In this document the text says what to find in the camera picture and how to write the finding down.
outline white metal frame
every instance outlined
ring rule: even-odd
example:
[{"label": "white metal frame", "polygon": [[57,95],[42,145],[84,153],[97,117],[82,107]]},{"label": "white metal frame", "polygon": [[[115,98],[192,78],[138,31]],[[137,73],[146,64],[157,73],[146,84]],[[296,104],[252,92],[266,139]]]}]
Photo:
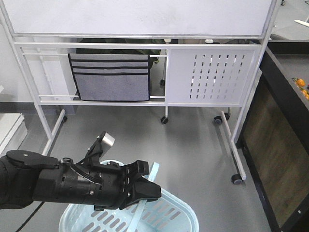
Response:
[{"label": "white metal frame", "polygon": [[[8,37],[9,43],[12,47],[13,53],[15,54],[16,60],[18,62],[18,65],[21,69],[23,78],[26,82],[26,85],[29,89],[30,95],[33,99],[33,103],[35,105],[35,108],[38,112],[38,115],[40,117],[40,120],[42,122],[43,128],[45,130],[45,133],[48,138],[48,142],[45,146],[45,149],[43,151],[44,155],[47,155],[51,144],[53,143],[56,133],[59,129],[59,126],[61,124],[61,121],[65,115],[65,111],[62,110],[59,118],[54,126],[53,129],[50,129],[47,120],[45,118],[44,112],[42,110],[42,105],[126,105],[126,106],[164,106],[165,107],[165,115],[168,116],[168,107],[169,106],[201,106],[201,107],[209,107],[209,106],[215,106],[215,107],[240,107],[240,113],[239,117],[236,122],[236,126],[233,132],[230,131],[227,121],[225,120],[225,117],[223,116],[224,125],[226,127],[227,131],[227,137],[229,140],[229,144],[231,147],[231,150],[233,151],[235,160],[237,162],[238,170],[240,172],[242,180],[246,179],[246,173],[243,169],[242,163],[240,161],[237,149],[235,147],[235,142],[238,139],[241,126],[244,121],[244,114],[246,112],[246,107],[249,105],[249,95],[252,91],[255,91],[253,89],[253,83],[254,78],[257,74],[257,71],[259,69],[259,64],[261,62],[262,56],[264,54],[264,50],[267,46],[268,39],[271,34],[272,26],[274,24],[275,17],[274,15],[277,14],[278,8],[280,5],[280,0],[273,0],[271,7],[268,12],[268,16],[266,19],[266,24],[264,26],[264,30],[261,36],[182,36],[182,35],[167,35],[166,38],[212,38],[212,39],[259,39],[260,44],[119,44],[119,43],[42,43],[42,42],[19,42],[19,37],[70,37],[70,38],[81,38],[81,37],[114,37],[113,35],[87,35],[87,34],[37,34],[37,33],[15,33],[14,29],[12,27],[12,24],[10,22],[9,16],[6,12],[5,5],[3,3],[3,0],[0,0],[0,20],[2,22],[2,25],[4,27],[5,33]],[[117,35],[118,38],[162,38],[162,36],[131,36],[131,35]],[[38,53],[25,53],[23,51],[23,48],[36,48]],[[27,63],[27,57],[31,56],[38,56],[42,60],[42,57],[44,56],[67,56],[65,53],[41,53],[42,48],[100,48],[100,49],[160,49],[160,50],[166,50],[166,55],[159,55],[156,57],[164,57],[166,58],[166,87],[165,87],[165,95],[164,96],[151,96],[151,99],[159,99],[159,101],[146,101],[146,102],[98,102],[98,101],[76,101],[72,100],[74,97],[77,97],[75,95],[55,95],[55,94],[41,94],[38,92],[36,84],[33,80],[33,76],[30,70],[30,67]],[[239,103],[173,103],[169,101],[169,88],[170,88],[170,75],[173,75],[169,72],[169,66],[172,62],[171,60],[171,52],[175,50],[196,50],[196,51],[202,51],[202,50],[254,50],[254,56],[252,58],[252,61],[250,63],[250,78],[248,78],[246,83],[246,89],[243,90],[243,94],[241,96],[241,102]],[[68,98],[68,100],[58,100],[58,98]]]}]

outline light blue basket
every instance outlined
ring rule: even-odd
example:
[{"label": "light blue basket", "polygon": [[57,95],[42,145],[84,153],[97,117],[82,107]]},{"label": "light blue basket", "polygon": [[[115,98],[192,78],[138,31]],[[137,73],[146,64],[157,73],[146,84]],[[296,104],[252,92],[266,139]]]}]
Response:
[{"label": "light blue basket", "polygon": [[[154,164],[149,180],[154,180],[157,169],[158,164]],[[94,211],[93,205],[70,204],[61,217],[59,231],[198,232],[198,220],[192,208],[166,190],[161,190],[159,200],[140,201],[123,210]]]}]

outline whiteboard stand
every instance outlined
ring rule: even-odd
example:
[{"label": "whiteboard stand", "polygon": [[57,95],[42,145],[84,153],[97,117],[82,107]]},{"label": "whiteboard stand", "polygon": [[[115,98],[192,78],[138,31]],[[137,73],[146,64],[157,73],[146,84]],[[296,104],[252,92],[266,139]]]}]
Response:
[{"label": "whiteboard stand", "polygon": [[[280,0],[0,0],[0,19],[48,137],[46,155],[65,115],[50,129],[42,105],[237,107],[240,114],[227,139],[242,180],[246,174],[235,142],[244,121],[254,79],[274,25]],[[76,43],[76,38],[245,39],[250,44]],[[145,102],[79,101],[73,94],[42,91],[31,59],[66,58],[77,48],[158,49],[166,59],[165,95]]]}]

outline basket handle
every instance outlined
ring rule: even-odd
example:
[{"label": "basket handle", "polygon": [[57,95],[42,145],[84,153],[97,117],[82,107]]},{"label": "basket handle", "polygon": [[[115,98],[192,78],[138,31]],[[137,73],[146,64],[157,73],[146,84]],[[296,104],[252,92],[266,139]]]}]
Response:
[{"label": "basket handle", "polygon": [[[149,181],[154,182],[155,181],[155,177],[159,171],[159,164],[154,162],[151,166],[151,171],[150,174],[145,176],[145,178],[147,178]],[[141,200],[139,201],[137,207],[136,207],[136,211],[133,215],[133,218],[130,222],[129,227],[127,228],[126,232],[134,232],[137,228],[137,225],[139,224],[141,215],[143,214],[145,205],[146,205],[147,200]]]}]

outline cable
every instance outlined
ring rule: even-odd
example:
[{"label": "cable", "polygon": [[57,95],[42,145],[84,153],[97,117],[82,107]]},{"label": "cable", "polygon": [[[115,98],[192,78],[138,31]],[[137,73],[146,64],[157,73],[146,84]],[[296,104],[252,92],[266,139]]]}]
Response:
[{"label": "cable", "polygon": [[30,216],[26,219],[26,221],[17,229],[15,232],[20,232],[24,226],[31,220],[31,218],[37,213],[37,211],[42,207],[45,202],[41,202],[38,207],[30,214]]}]

